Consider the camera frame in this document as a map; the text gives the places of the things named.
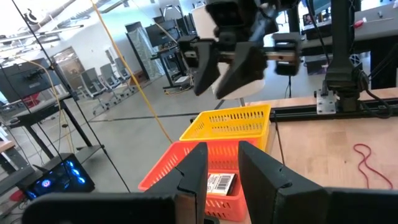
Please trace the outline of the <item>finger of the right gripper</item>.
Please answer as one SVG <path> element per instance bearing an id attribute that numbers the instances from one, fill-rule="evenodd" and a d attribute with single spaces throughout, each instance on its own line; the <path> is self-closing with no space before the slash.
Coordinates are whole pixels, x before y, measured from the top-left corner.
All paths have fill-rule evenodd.
<path id="1" fill-rule="evenodd" d="M 218 70 L 219 50 L 215 40 L 200 40 L 193 45 L 198 59 L 197 73 L 194 76 L 194 93 L 203 94 L 220 76 Z"/>
<path id="2" fill-rule="evenodd" d="M 253 42 L 236 44 L 234 59 L 221 79 L 216 91 L 217 99 L 222 99 L 239 88 L 264 78 L 267 57 Z"/>

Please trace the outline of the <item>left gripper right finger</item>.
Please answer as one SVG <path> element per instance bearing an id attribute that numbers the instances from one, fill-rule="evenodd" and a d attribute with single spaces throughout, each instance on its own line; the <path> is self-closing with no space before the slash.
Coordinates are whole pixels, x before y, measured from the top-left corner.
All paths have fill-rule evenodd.
<path id="1" fill-rule="evenodd" d="M 326 190 L 247 141 L 239 173 L 252 224 L 326 224 Z"/>

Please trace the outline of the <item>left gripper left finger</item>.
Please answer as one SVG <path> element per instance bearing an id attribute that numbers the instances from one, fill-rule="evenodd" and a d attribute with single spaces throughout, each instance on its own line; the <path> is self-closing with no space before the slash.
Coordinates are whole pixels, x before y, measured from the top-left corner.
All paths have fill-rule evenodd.
<path id="1" fill-rule="evenodd" d="M 204 224 L 207 143 L 198 143 L 166 176 L 145 191 L 153 196 L 145 224 Z"/>

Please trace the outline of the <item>grey office chair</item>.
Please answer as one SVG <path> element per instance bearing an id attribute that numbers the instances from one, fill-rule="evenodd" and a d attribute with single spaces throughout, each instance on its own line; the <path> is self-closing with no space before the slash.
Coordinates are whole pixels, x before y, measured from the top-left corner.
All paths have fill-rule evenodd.
<path id="1" fill-rule="evenodd" d="M 130 84 L 131 76 L 128 73 L 127 68 L 124 66 L 123 61 L 118 57 L 115 58 L 115 62 L 119 73 L 119 80 L 121 81 L 121 83 L 126 84 L 126 87 L 123 90 L 123 92 L 127 95 L 128 95 L 127 91 L 134 93 L 135 88 Z"/>
<path id="2" fill-rule="evenodd" d="M 108 91 L 113 94 L 113 98 L 116 99 L 116 102 L 114 102 L 114 104 L 118 104 L 121 101 L 121 95 L 116 94 L 116 92 L 114 90 L 121 84 L 121 82 L 114 75 L 114 72 L 113 72 L 113 69 L 112 69 L 112 66 L 110 63 L 101 66 L 100 71 L 101 71 L 101 77 L 102 77 L 104 85 L 107 87 Z"/>
<path id="3" fill-rule="evenodd" d="M 101 95 L 106 92 L 106 87 L 99 81 L 95 68 L 90 68 L 81 72 L 80 79 L 83 84 L 83 92 L 86 96 L 98 102 L 92 110 L 93 115 L 96 116 L 100 108 L 103 111 L 108 110 L 109 103 L 106 103 L 101 99 Z"/>

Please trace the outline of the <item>black desk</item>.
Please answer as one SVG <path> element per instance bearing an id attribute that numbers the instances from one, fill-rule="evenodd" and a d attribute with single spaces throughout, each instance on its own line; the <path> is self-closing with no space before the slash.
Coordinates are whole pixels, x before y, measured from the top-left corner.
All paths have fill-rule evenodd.
<path id="1" fill-rule="evenodd" d="M 24 112 L 16 114 L 14 116 L 14 118 L 17 119 L 17 122 L 11 124 L 11 126 L 13 128 L 25 127 L 26 130 L 29 132 L 29 134 L 33 137 L 34 141 L 41 148 L 41 150 L 47 155 L 49 160 L 51 160 L 56 156 L 52 154 L 52 152 L 49 150 L 47 145 L 41 140 L 41 138 L 33 130 L 32 126 L 34 124 L 40 124 L 40 122 L 43 119 L 48 118 L 49 116 L 51 116 L 57 112 L 59 112 L 59 113 L 62 111 L 66 112 L 71 123 L 74 125 L 76 131 L 79 133 L 82 140 L 86 144 L 85 146 L 78 148 L 76 153 L 72 153 L 78 158 L 78 160 L 83 165 L 83 163 L 86 162 L 94 153 L 96 153 L 98 150 L 102 149 L 103 145 L 101 145 L 101 144 L 94 145 L 88 139 L 88 136 L 82 130 L 81 126 L 78 124 L 77 120 L 72 115 L 71 111 L 69 110 L 68 106 L 65 103 L 65 100 L 69 99 L 69 98 L 70 98 L 69 95 L 61 95 L 61 96 L 59 96 L 60 101 L 48 100 L 45 103 L 40 103 L 37 106 L 29 108 L 28 110 L 26 110 Z M 24 169 L 24 172 L 28 172 L 28 174 L 21 177 L 21 179 L 16 182 L 16 186 L 22 179 L 26 178 L 28 175 L 35 172 L 37 169 L 38 168 L 33 169 L 31 166 L 29 166 L 27 169 Z"/>

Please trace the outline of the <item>orange plastic basket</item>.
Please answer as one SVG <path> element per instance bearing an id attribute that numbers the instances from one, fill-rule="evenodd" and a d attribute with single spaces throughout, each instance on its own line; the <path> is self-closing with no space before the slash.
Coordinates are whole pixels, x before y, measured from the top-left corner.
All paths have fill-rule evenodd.
<path id="1" fill-rule="evenodd" d="M 247 206 L 240 183 L 238 166 L 238 139 L 207 141 L 208 173 L 234 174 L 234 185 L 228 195 L 208 194 L 205 213 L 222 220 L 243 222 L 246 219 Z M 138 185 L 145 191 L 167 175 L 198 144 L 197 141 L 177 141 L 169 146 L 149 173 Z"/>

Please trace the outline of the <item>yellow plastic basket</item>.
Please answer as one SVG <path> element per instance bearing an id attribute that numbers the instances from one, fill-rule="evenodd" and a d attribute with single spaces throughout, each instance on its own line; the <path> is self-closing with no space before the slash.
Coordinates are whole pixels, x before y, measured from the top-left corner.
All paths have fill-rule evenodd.
<path id="1" fill-rule="evenodd" d="M 180 141 L 254 139 L 266 150 L 270 104 L 201 112 L 180 136 Z"/>

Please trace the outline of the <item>black computer tower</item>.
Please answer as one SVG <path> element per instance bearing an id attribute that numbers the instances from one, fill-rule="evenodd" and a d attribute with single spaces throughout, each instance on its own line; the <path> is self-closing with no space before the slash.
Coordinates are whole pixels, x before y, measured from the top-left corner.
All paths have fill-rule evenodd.
<path id="1" fill-rule="evenodd" d="M 72 153 L 61 153 L 22 179 L 17 187 L 29 199 L 55 192 L 92 192 L 95 183 Z"/>

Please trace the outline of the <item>black monitor on stand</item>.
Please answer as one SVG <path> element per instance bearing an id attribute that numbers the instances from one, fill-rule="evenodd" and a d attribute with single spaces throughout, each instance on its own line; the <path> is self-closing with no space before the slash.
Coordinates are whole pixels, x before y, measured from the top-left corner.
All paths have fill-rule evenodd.
<path id="1" fill-rule="evenodd" d="M 61 84 L 59 77 L 50 69 L 46 59 L 35 59 L 33 62 L 46 68 L 51 79 L 43 68 L 29 62 L 15 63 L 10 66 L 0 65 L 0 101 L 2 103 L 12 103 L 47 90 L 52 87 L 50 81 L 54 86 Z"/>

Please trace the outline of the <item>black metal table frame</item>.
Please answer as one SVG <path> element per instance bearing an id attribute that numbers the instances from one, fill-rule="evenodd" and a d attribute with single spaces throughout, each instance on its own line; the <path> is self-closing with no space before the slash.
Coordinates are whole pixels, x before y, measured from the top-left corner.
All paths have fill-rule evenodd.
<path id="1" fill-rule="evenodd" d="M 273 108 L 273 110 L 277 113 L 278 122 L 375 118 L 377 115 L 389 115 L 388 110 L 380 101 L 365 100 L 363 103 L 369 110 L 360 108 L 359 111 L 355 112 L 342 112 L 330 100 L 323 100 L 315 105 L 288 106 Z"/>

